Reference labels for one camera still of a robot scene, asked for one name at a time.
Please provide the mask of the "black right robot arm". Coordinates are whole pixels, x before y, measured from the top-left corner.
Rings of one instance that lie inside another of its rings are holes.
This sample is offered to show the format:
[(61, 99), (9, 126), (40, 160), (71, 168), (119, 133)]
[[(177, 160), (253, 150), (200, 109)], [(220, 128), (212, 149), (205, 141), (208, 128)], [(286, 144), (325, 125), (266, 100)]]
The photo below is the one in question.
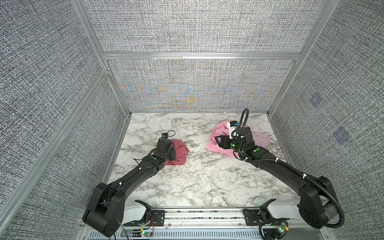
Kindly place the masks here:
[(345, 214), (331, 181), (316, 178), (280, 160), (264, 147), (256, 145), (249, 127), (237, 128), (236, 135), (215, 136), (218, 146), (238, 154), (238, 159), (266, 171), (289, 186), (300, 197), (300, 217), (311, 227), (340, 228)]

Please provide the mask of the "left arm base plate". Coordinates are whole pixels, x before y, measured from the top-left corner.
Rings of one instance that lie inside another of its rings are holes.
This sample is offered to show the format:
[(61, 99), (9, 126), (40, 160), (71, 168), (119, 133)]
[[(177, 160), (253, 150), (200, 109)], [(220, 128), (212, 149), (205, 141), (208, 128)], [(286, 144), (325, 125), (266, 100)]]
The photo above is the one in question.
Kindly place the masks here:
[(148, 203), (135, 200), (124, 208), (122, 224), (125, 227), (163, 227), (165, 222), (164, 210), (153, 210)]

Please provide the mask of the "dark pink cloth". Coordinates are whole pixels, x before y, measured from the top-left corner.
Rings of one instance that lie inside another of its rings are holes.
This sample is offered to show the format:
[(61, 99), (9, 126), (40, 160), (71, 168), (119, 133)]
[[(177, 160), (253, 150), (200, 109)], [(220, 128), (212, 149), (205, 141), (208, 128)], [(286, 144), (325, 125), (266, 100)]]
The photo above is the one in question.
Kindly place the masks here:
[(172, 140), (172, 142), (175, 145), (176, 159), (174, 161), (168, 161), (165, 166), (183, 166), (187, 161), (189, 149), (182, 140)]

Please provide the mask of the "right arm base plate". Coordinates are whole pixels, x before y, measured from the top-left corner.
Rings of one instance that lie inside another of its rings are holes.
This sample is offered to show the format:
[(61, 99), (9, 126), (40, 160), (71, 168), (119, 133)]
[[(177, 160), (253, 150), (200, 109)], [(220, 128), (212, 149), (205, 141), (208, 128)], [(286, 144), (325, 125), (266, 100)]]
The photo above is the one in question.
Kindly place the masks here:
[(269, 204), (274, 202), (276, 199), (270, 199), (267, 202), (263, 203), (258, 209), (243, 209), (242, 213), (247, 226), (260, 226), (265, 224), (266, 226), (277, 226), (283, 221), (278, 221), (272, 216), (268, 210)]

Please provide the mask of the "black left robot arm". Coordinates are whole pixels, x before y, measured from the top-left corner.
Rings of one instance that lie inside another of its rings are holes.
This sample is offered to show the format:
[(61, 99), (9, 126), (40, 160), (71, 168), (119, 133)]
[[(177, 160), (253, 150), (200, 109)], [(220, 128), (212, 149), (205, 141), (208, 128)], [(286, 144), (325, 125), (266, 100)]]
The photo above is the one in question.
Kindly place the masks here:
[(128, 196), (162, 170), (168, 161), (175, 159), (175, 144), (168, 138), (159, 138), (157, 147), (143, 157), (133, 170), (110, 184), (100, 183), (95, 187), (83, 222), (104, 236), (111, 237), (123, 225)]

